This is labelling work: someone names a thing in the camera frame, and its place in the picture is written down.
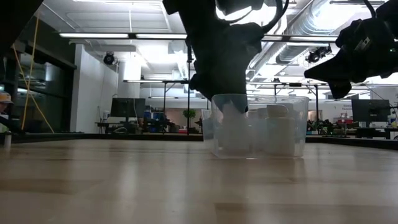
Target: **table surface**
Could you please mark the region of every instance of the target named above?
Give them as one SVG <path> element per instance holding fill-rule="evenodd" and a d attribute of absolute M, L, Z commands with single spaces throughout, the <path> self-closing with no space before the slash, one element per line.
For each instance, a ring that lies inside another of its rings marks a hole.
<path fill-rule="evenodd" d="M 202 142 L 76 140 L 0 154 L 0 223 L 398 223 L 398 153 L 307 144 L 230 159 Z"/>

